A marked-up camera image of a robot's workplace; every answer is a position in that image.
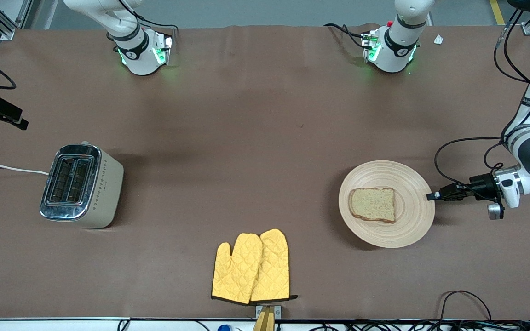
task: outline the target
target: yellow floor stripe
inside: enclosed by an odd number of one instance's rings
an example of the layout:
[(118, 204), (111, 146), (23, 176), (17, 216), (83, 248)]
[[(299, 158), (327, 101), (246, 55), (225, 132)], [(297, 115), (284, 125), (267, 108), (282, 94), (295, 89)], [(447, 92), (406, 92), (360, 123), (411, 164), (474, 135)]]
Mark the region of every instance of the yellow floor stripe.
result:
[(500, 11), (500, 6), (498, 6), (498, 0), (490, 0), (490, 6), (492, 6), (492, 12), (494, 13), (494, 18), (496, 18), (496, 24), (504, 24), (504, 18), (502, 17), (502, 12)]

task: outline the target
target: beige plate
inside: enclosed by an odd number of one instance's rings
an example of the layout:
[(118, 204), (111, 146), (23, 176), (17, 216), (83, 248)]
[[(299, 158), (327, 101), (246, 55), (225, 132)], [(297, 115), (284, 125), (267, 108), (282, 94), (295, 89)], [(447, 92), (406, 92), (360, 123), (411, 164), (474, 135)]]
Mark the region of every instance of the beige plate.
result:
[[(396, 223), (365, 221), (349, 211), (349, 193), (356, 188), (393, 188)], [(372, 161), (353, 169), (340, 187), (339, 209), (347, 226), (366, 242), (399, 248), (419, 241), (435, 218), (435, 202), (427, 201), (431, 188), (418, 172), (393, 161)]]

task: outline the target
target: tabletop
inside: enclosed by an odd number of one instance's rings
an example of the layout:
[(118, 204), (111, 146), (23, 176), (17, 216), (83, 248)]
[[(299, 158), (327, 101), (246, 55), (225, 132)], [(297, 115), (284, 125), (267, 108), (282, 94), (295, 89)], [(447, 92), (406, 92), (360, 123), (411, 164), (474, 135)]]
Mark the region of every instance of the tabletop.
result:
[[(0, 122), (0, 164), (47, 171), (86, 140), (125, 175), (113, 224), (84, 230), (39, 215), (45, 176), (0, 170), (0, 317), (253, 316), (210, 299), (215, 252), (279, 228), (299, 295), (286, 318), (435, 318), (443, 294), (463, 289), (495, 319), (530, 319), (530, 195), (497, 221), (484, 202), (437, 202), (427, 235), (402, 249), (358, 239), (337, 201), (372, 160), (436, 190), (449, 184), (433, 166), (440, 145), (500, 133), (525, 89), (494, 67), (501, 29), (427, 27), (397, 74), (329, 28), (183, 29), (172, 65), (147, 77), (121, 65), (105, 31), (17, 31), (0, 44), (17, 89), (0, 96), (30, 124)], [(514, 35), (510, 55), (530, 74), (530, 37)], [(491, 144), (452, 145), (444, 172), (488, 172)], [(503, 148), (490, 157), (513, 163)], [(446, 317), (484, 312), (452, 298)]]

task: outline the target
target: yellow oven mitt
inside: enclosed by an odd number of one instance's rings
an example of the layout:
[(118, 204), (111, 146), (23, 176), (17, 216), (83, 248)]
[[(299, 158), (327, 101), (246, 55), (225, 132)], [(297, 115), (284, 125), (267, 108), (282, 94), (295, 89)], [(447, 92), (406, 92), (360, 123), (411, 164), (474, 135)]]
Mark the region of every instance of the yellow oven mitt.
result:
[(263, 256), (250, 304), (296, 299), (297, 296), (290, 295), (290, 258), (286, 236), (274, 228), (261, 234), (260, 238)]
[(216, 253), (212, 299), (248, 304), (257, 281), (261, 254), (261, 239), (253, 233), (238, 235), (232, 255), (229, 243), (221, 243)]

